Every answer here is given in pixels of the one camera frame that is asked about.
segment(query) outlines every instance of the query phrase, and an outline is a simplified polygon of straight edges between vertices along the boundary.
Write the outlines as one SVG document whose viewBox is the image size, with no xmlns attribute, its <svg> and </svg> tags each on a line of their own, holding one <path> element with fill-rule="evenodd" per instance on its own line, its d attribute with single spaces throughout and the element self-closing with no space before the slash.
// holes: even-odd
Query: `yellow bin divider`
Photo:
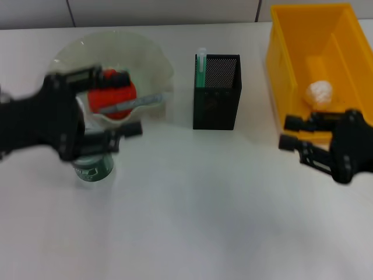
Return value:
<svg viewBox="0 0 373 280">
<path fill-rule="evenodd" d="M 329 81 L 333 101 L 325 111 L 359 109 L 373 124 L 373 54 L 350 4 L 273 5 L 266 66 L 277 114 L 309 117 L 307 87 Z M 330 132 L 292 132 L 325 144 Z"/>
</svg>

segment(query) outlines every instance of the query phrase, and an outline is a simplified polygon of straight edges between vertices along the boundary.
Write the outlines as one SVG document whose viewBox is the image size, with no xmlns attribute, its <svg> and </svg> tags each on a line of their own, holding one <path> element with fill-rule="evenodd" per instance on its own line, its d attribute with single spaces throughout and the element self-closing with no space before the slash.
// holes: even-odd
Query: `white wall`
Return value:
<svg viewBox="0 0 373 280">
<path fill-rule="evenodd" d="M 69 0 L 77 26 L 253 22 L 259 0 Z"/>
<path fill-rule="evenodd" d="M 0 29 L 72 27 L 65 0 L 0 0 Z"/>
</svg>

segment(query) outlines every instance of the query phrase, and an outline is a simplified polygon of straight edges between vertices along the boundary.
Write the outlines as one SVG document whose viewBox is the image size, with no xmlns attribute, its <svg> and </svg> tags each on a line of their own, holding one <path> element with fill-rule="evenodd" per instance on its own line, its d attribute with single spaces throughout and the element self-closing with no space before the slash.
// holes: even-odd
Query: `pen holder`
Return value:
<svg viewBox="0 0 373 280">
<path fill-rule="evenodd" d="M 233 130 L 242 89 L 240 56 L 208 54 L 205 87 L 196 86 L 197 55 L 195 61 L 193 129 Z"/>
</svg>

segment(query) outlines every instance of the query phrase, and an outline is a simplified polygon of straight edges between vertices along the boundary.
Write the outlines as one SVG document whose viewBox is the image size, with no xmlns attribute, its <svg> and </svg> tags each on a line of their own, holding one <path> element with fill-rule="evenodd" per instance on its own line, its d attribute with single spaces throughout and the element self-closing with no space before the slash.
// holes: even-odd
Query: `white table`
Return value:
<svg viewBox="0 0 373 280">
<path fill-rule="evenodd" d="M 372 43 L 373 20 L 361 24 Z M 121 172 L 92 190 L 48 148 L 2 162 L 0 279 L 372 279 L 373 175 L 337 185 L 277 149 L 263 63 L 270 27 L 124 28 L 160 44 L 173 64 L 172 116 L 122 141 Z M 0 31 L 0 84 L 31 93 L 65 45 L 110 29 Z M 233 132 L 192 130 L 201 46 L 241 55 Z"/>
</svg>

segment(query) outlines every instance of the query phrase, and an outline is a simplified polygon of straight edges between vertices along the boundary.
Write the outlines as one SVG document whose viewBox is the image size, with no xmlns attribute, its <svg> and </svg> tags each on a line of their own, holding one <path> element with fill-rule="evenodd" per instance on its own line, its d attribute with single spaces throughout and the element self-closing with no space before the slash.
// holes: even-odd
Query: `red object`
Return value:
<svg viewBox="0 0 373 280">
<path fill-rule="evenodd" d="M 115 73 L 117 73 L 116 70 L 107 70 L 104 72 L 104 76 L 108 78 Z M 136 99 L 136 88 L 132 82 L 130 86 L 118 89 L 95 89 L 88 92 L 89 107 L 94 113 L 98 113 L 101 108 L 113 106 L 132 99 Z M 127 117 L 131 111 L 132 109 L 129 109 L 120 113 L 106 114 L 105 116 L 113 120 L 121 120 Z"/>
</svg>

